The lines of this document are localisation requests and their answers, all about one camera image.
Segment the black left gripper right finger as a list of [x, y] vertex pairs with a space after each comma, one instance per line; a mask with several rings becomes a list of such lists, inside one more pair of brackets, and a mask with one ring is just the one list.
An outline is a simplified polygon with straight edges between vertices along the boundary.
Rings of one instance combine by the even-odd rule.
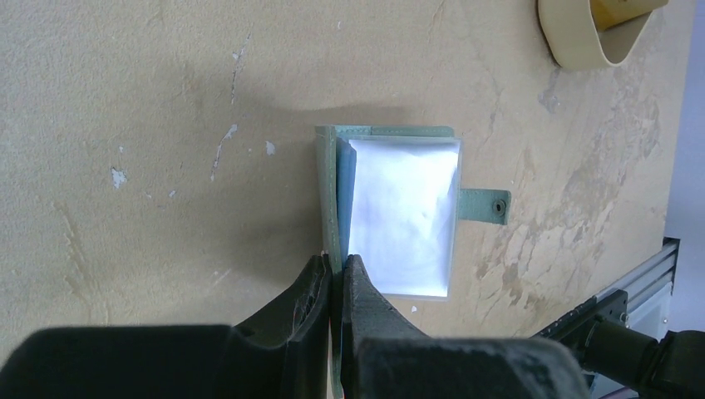
[[346, 398], [587, 398], [567, 348], [545, 338], [430, 337], [372, 285], [358, 255], [342, 277]]

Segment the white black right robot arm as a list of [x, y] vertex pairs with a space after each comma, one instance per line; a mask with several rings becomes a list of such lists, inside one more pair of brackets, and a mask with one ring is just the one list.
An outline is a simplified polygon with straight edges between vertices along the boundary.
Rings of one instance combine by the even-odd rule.
[[641, 398], [704, 397], [704, 332], [668, 331], [661, 340], [599, 320], [578, 346], [580, 366]]

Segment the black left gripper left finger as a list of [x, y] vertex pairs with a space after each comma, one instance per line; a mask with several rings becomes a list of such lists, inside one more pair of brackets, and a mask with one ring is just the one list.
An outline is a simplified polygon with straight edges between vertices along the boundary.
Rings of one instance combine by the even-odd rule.
[[4, 398], [324, 398], [328, 259], [236, 325], [37, 331], [1, 370]]

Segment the green leather card holder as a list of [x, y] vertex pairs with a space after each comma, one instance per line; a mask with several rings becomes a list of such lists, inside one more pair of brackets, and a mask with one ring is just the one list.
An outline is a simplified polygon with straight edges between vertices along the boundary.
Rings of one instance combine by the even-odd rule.
[[457, 223], [507, 224], [511, 194], [461, 187], [462, 143], [448, 126], [324, 125], [315, 134], [333, 271], [331, 388], [340, 398], [347, 258], [362, 258], [381, 293], [446, 298]]

